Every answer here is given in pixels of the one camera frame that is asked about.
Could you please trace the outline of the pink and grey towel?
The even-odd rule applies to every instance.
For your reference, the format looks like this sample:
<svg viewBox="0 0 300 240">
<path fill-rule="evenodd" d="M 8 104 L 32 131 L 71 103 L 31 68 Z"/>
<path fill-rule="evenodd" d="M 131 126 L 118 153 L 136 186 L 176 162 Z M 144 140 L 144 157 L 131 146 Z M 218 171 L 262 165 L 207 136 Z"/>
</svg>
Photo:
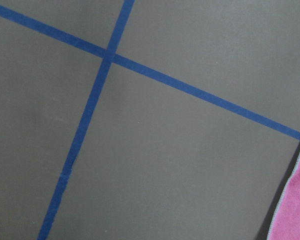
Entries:
<svg viewBox="0 0 300 240">
<path fill-rule="evenodd" d="M 300 240 L 300 153 L 275 208 L 268 240 Z"/>
</svg>

